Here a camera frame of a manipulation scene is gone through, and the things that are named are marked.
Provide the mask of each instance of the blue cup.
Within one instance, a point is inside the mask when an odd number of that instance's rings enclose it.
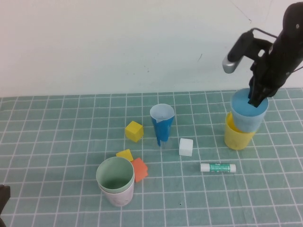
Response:
[[[167,104],[157,104],[151,108],[150,114],[158,145],[161,146],[161,141],[167,142],[169,139],[170,127],[175,117],[174,108]]]
[[[231,99],[232,118],[235,126],[242,132],[255,132],[260,127],[268,109],[268,99],[264,99],[258,107],[248,104],[250,89],[237,91]]]

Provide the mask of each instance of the cup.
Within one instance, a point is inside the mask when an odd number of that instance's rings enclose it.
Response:
[[[161,146],[161,141],[167,142],[169,139],[170,127],[175,117],[174,108],[167,104],[157,104],[151,108],[150,114],[158,145]]]
[[[103,161],[96,172],[101,191],[111,204],[122,207],[134,194],[134,167],[123,157],[110,157]]]
[[[232,113],[229,112],[225,119],[224,142],[233,150],[242,150],[250,143],[255,132],[242,132],[234,124]]]
[[[249,88],[237,91],[231,99],[232,118],[236,127],[242,132],[255,132],[260,127],[268,109],[268,99],[258,107],[248,104]]]

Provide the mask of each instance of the orange block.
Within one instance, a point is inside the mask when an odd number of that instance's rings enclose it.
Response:
[[[134,166],[134,181],[139,182],[143,178],[147,177],[147,165],[140,158],[136,158],[132,161]]]

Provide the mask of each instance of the white block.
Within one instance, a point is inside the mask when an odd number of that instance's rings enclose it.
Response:
[[[180,139],[179,155],[192,156],[194,141],[190,139]]]

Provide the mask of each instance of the green cup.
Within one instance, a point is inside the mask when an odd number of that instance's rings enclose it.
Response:
[[[134,182],[133,164],[123,157],[110,157],[99,165],[96,179],[104,191],[121,193]]]

